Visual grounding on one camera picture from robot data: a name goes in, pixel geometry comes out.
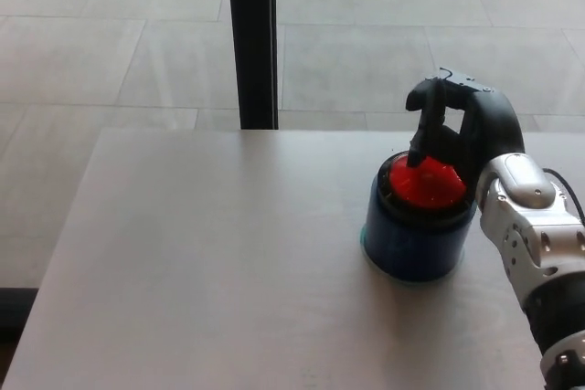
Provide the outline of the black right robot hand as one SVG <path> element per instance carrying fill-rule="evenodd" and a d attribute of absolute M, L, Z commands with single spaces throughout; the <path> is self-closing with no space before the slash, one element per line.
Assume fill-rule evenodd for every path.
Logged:
<path fill-rule="evenodd" d="M 426 78 L 406 99 L 418 111 L 418 128 L 410 141 L 407 166 L 432 158 L 451 166 L 468 190 L 497 156 L 525 151 L 523 134 L 508 98 L 450 70 Z"/>

